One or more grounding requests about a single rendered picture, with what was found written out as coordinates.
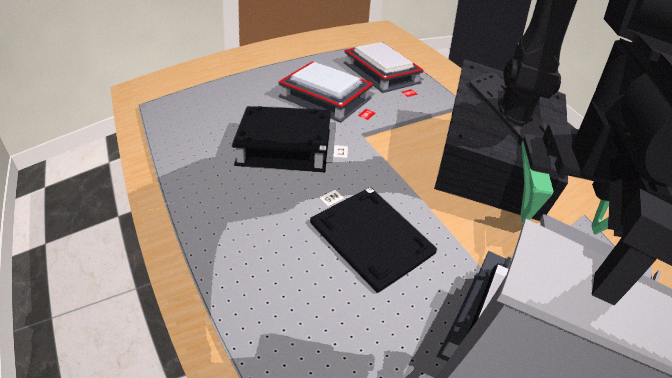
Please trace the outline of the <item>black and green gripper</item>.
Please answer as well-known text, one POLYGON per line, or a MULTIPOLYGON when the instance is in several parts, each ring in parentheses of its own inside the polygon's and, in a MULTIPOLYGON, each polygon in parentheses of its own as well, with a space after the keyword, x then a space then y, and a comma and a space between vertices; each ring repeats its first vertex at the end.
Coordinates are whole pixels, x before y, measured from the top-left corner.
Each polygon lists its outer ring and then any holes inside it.
MULTIPOLYGON (((623 118, 611 111, 599 99, 596 90, 589 107, 592 102, 610 119, 624 127, 623 118)), ((530 220, 554 192, 549 176, 551 169, 547 156, 549 155, 557 157, 555 167, 561 179, 564 179, 568 175, 594 181, 592 186, 596 196, 600 199, 600 203, 591 225, 593 234, 597 235, 608 229, 608 217, 604 220, 602 219, 609 207, 610 180, 581 173, 572 149, 581 126, 579 129, 575 129, 550 122, 543 137, 525 134, 521 144, 524 171, 524 191, 521 207, 522 224, 526 219, 530 220)))

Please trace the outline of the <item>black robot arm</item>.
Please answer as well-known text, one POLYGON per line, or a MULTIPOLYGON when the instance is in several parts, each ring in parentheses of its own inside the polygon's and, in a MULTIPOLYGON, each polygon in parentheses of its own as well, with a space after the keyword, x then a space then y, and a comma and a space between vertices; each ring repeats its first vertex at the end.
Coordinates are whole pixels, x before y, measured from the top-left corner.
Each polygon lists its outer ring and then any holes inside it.
MULTIPOLYGON (((534 110, 540 97, 559 91, 560 51, 576 3, 537 0, 505 82, 494 72, 470 82, 521 143, 525 134, 544 136, 534 110)), ((626 125, 592 102, 572 149, 581 173, 610 180, 608 229, 622 237, 623 213, 639 188, 672 205, 672 0, 609 0, 604 20, 632 41, 614 42, 596 87, 626 125)))

